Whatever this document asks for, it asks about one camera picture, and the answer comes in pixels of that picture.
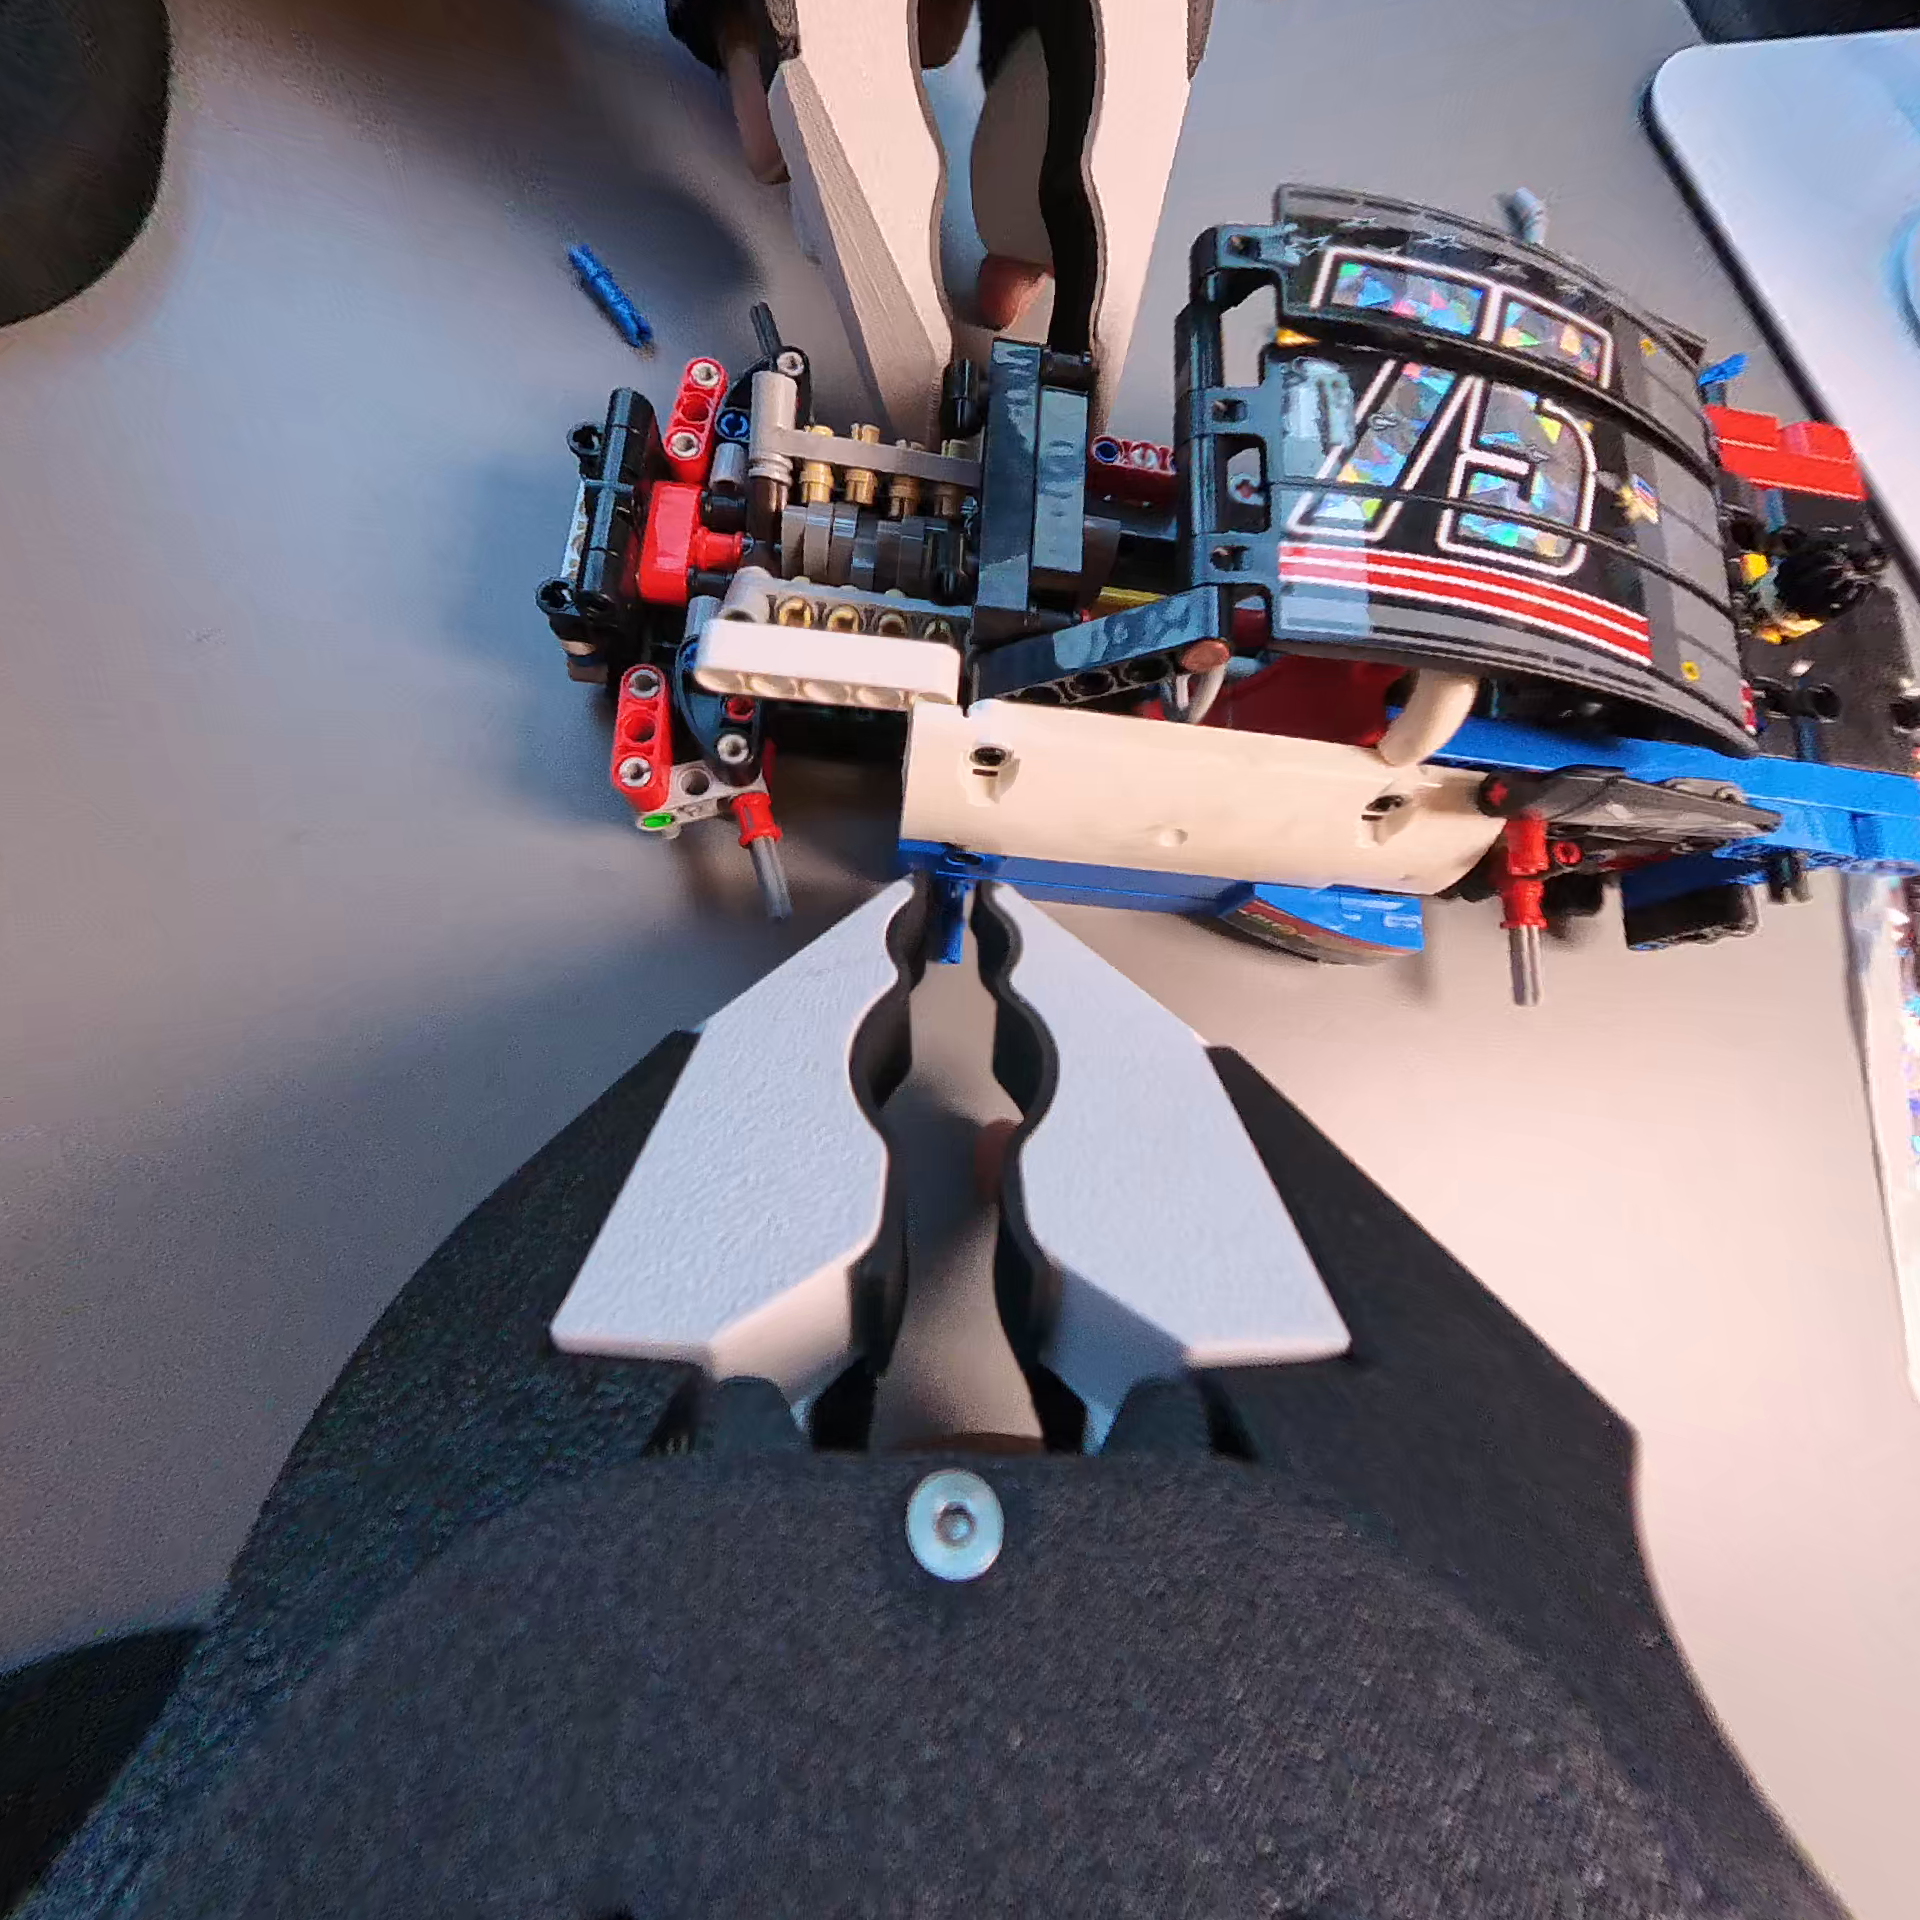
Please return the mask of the holographic sticker sheet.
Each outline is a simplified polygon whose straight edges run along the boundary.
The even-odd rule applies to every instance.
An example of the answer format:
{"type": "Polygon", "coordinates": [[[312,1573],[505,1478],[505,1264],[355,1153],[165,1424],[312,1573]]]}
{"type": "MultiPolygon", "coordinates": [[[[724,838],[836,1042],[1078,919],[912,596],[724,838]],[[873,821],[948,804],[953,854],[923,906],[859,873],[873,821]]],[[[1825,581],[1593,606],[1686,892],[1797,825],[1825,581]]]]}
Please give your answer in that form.
{"type": "Polygon", "coordinates": [[[1847,876],[1843,911],[1863,1098],[1881,1189],[1896,1213],[1916,1208],[1918,1183],[1918,882],[1847,876]]]}

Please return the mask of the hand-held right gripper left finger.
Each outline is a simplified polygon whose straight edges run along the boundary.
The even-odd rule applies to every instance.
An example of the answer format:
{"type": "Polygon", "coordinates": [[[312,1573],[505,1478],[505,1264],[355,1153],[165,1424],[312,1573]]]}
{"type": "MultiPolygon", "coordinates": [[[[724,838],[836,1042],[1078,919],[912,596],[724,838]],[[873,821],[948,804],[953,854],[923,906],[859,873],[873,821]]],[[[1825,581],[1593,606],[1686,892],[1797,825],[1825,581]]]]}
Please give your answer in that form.
{"type": "Polygon", "coordinates": [[[780,1386],[816,1444],[868,1444],[905,1310],[880,1109],[909,1070],[920,885],[894,880],[717,1007],[548,1334],[780,1386]]]}

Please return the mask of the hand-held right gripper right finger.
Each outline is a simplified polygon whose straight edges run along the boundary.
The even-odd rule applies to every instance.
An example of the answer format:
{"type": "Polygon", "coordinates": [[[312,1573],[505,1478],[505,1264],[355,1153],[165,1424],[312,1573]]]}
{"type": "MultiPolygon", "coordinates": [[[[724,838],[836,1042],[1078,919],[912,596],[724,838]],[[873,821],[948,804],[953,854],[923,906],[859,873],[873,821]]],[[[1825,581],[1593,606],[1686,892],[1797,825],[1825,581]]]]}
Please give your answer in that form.
{"type": "Polygon", "coordinates": [[[1102,1449],[1144,1383],[1349,1354],[1209,1044],[1011,882],[976,887],[972,929],[1017,1109],[996,1310],[1047,1438],[1102,1449]]]}

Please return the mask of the person's left hand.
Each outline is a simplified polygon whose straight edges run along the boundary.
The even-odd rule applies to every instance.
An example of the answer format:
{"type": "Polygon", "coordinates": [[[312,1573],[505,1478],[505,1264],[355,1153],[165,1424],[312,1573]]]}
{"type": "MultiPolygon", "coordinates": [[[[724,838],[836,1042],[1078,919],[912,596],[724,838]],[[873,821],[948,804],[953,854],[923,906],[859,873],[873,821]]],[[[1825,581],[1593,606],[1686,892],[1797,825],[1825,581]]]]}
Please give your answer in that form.
{"type": "MultiPolygon", "coordinates": [[[[789,172],[760,81],[757,32],[745,13],[731,12],[716,37],[748,168],[763,184],[784,184],[789,172]]],[[[991,332],[1005,332],[1049,288],[1049,279],[1045,262],[988,249],[976,268],[977,322],[991,332]]]]}

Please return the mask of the lego car model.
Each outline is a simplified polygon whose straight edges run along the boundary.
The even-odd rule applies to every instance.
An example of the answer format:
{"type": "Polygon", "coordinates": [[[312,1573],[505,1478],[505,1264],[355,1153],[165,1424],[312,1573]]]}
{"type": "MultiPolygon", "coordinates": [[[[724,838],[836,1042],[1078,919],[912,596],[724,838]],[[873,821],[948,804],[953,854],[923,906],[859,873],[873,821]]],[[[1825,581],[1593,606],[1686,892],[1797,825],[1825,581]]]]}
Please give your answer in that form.
{"type": "Polygon", "coordinates": [[[1315,962],[1489,903],[1513,996],[1616,904],[1731,941],[1916,877],[1902,533],[1830,417],[1513,230],[1285,183],[1190,246],[1171,444],[996,338],[937,437],[829,425],[765,306],[731,373],[613,388],[535,601],[613,702],[636,828],[729,822],[785,911],[774,765],[897,768],[897,858],[1315,962]]]}

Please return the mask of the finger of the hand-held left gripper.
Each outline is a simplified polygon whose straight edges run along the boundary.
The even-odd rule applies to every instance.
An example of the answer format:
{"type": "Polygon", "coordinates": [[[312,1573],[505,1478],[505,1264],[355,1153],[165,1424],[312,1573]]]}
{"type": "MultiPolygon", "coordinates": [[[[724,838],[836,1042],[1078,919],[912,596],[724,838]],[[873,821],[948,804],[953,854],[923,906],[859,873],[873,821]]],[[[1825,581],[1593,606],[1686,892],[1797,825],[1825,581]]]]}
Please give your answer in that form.
{"type": "Polygon", "coordinates": [[[932,440],[953,352],[939,215],[947,160],[912,2],[797,2],[771,113],[808,250],[881,425],[932,440]]]}
{"type": "Polygon", "coordinates": [[[1200,2],[1040,2],[1047,72],[1040,216],[1053,279],[1047,349],[1089,364],[1088,425],[1112,425],[1193,72],[1200,2]]]}

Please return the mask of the white book stand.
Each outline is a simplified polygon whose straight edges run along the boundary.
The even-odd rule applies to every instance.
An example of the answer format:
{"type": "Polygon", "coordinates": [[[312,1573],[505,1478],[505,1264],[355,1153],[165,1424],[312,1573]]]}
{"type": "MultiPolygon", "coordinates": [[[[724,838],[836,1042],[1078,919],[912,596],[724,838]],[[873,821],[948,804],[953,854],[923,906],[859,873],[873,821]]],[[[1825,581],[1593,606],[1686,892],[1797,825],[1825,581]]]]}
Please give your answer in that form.
{"type": "Polygon", "coordinates": [[[1918,32],[1701,42],[1651,120],[1790,358],[1918,522],[1918,32]]]}

